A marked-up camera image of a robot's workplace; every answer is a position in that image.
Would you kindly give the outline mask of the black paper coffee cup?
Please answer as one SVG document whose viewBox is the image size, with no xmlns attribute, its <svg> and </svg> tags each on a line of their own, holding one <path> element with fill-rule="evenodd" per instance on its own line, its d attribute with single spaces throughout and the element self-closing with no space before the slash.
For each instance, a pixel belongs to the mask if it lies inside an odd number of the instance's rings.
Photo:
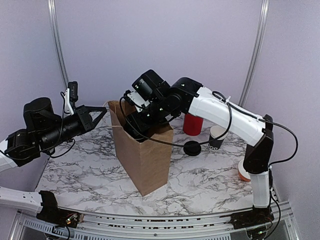
<svg viewBox="0 0 320 240">
<path fill-rule="evenodd" d="M 141 136 L 140 134 L 137 134 L 137 133 L 133 133 L 133 134 L 131 134 L 131 136 L 137 141 L 141 141 L 144 139 L 143 136 Z"/>
</svg>

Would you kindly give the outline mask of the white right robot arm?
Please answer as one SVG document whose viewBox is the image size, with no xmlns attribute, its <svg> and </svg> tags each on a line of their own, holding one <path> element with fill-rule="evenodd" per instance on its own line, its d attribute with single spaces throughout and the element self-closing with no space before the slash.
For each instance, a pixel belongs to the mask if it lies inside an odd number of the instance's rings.
<svg viewBox="0 0 320 240">
<path fill-rule="evenodd" d="M 217 91 L 182 77 L 173 85 L 158 77 L 141 76 L 122 99 L 136 110 L 125 117 L 126 132 L 135 139 L 146 139 L 155 126 L 168 123 L 166 117 L 181 113 L 200 117 L 224 128 L 246 142 L 243 168 L 248 172 L 253 192 L 251 210 L 233 213 L 234 229 L 261 225 L 274 220 L 271 212 L 269 160 L 274 144 L 273 120 L 233 105 Z"/>
</svg>

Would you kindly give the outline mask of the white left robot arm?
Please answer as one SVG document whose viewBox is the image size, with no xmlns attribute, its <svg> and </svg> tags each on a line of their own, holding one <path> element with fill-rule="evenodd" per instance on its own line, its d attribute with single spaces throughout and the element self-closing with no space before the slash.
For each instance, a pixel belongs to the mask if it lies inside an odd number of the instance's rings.
<svg viewBox="0 0 320 240">
<path fill-rule="evenodd" d="M 76 136 L 94 130 L 106 113 L 105 107 L 81 105 L 74 108 L 72 115 L 59 116 L 48 97 L 25 104 L 26 128 L 11 133 L 0 143 L 0 170 L 22 167 L 41 154 L 56 158 L 57 146 L 74 143 Z M 37 219 L 59 227 L 76 228 L 81 220 L 79 212 L 60 208 L 54 193 L 45 190 L 31 192 L 1 187 L 0 204 L 34 213 Z"/>
</svg>

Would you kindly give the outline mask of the brown paper bag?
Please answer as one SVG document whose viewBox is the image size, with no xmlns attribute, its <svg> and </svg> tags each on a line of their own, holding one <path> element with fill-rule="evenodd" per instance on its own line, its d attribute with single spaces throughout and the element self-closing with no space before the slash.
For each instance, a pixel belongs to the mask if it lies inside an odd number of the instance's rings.
<svg viewBox="0 0 320 240">
<path fill-rule="evenodd" d="M 116 157 L 142 196 L 146 196 L 168 182 L 172 146 L 145 140 L 138 142 L 124 129 L 125 118 L 136 109 L 110 100 L 109 108 Z"/>
</svg>

